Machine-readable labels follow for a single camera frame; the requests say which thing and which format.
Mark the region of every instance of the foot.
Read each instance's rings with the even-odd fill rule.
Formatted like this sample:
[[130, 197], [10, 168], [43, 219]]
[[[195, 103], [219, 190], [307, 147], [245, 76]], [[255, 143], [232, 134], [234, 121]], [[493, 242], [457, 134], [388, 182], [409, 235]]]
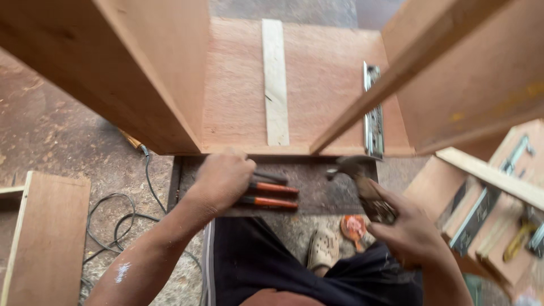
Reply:
[[338, 261], [338, 238], [327, 228], [317, 229], [310, 240], [308, 269], [317, 276], [324, 276]]

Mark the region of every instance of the hammer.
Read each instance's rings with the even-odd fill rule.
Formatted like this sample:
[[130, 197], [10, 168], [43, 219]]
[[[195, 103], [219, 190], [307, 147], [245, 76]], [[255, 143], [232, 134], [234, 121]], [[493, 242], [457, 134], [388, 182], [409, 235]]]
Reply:
[[370, 221], [391, 225], [395, 222], [397, 213], [382, 200], [370, 183], [370, 178], [364, 175], [364, 164], [376, 161], [383, 160], [367, 155], [340, 157], [336, 160], [338, 167], [327, 170], [327, 179], [332, 180], [338, 173], [349, 175], [357, 186], [359, 200]]

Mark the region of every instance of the dusty floor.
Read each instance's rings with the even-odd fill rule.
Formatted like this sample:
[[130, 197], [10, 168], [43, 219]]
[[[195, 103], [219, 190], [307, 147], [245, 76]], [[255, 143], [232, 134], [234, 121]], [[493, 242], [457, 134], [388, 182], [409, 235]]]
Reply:
[[[275, 18], [284, 22], [325, 26], [380, 29], [397, 10], [402, 0], [210, 0], [210, 14], [247, 19]], [[109, 122], [41, 78], [24, 64], [0, 50], [0, 186], [24, 183], [26, 171], [38, 170], [92, 182], [90, 205], [112, 192], [129, 195], [138, 212], [161, 218], [162, 211], [153, 199], [145, 180], [145, 157], [134, 150]], [[166, 204], [172, 157], [152, 155], [150, 177], [160, 200]], [[401, 192], [426, 158], [388, 159], [378, 164], [380, 182]], [[124, 198], [113, 198], [95, 212], [91, 228], [102, 241], [113, 239], [116, 221], [130, 212]], [[270, 217], [267, 222], [294, 256], [306, 263], [310, 234], [326, 226], [339, 234], [340, 216]], [[123, 241], [131, 240], [153, 226], [137, 219]], [[90, 238], [85, 256], [99, 250]], [[190, 242], [187, 251], [201, 257], [202, 232]], [[341, 255], [354, 253], [353, 245], [341, 238]], [[97, 282], [114, 260], [115, 254], [103, 252], [84, 266], [83, 276]], [[153, 305], [197, 305], [201, 275], [196, 263], [183, 255], [169, 282]], [[486, 305], [503, 305], [504, 297], [490, 295]]]

